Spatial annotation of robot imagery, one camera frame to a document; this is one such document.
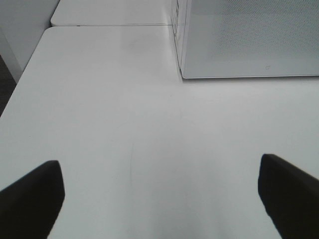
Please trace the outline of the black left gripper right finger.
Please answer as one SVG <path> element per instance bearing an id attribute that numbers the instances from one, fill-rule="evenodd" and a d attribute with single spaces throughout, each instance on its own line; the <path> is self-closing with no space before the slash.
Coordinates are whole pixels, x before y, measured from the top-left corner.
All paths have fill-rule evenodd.
<path id="1" fill-rule="evenodd" d="M 281 238 L 319 237 L 317 178 L 274 154 L 263 154 L 258 194 Z"/>

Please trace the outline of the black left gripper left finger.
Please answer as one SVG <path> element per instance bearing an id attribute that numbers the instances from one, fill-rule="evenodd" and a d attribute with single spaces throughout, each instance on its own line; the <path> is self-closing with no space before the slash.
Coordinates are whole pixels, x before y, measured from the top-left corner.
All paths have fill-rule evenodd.
<path id="1" fill-rule="evenodd" d="M 62 208 L 65 189 L 59 161 L 47 161 L 0 192 L 0 237 L 46 239 Z"/>

